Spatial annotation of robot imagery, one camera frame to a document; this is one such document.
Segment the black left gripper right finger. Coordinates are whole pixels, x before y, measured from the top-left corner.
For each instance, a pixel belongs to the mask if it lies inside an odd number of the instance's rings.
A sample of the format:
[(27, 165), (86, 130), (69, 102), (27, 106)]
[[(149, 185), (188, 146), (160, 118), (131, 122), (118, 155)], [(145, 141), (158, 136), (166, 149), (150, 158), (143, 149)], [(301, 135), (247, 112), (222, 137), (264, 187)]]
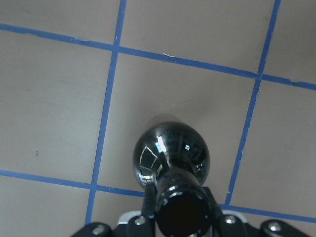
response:
[(202, 187), (202, 189), (206, 193), (212, 219), (219, 220), (220, 217), (223, 215), (221, 208), (218, 206), (211, 190), (208, 187)]

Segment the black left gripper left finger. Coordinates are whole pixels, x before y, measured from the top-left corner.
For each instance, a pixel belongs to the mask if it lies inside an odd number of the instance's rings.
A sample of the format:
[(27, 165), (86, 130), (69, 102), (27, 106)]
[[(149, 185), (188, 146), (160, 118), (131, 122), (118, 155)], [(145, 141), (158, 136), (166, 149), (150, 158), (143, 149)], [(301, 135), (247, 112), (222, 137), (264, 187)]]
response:
[(155, 185), (147, 185), (145, 187), (141, 215), (152, 220), (156, 218), (156, 195)]

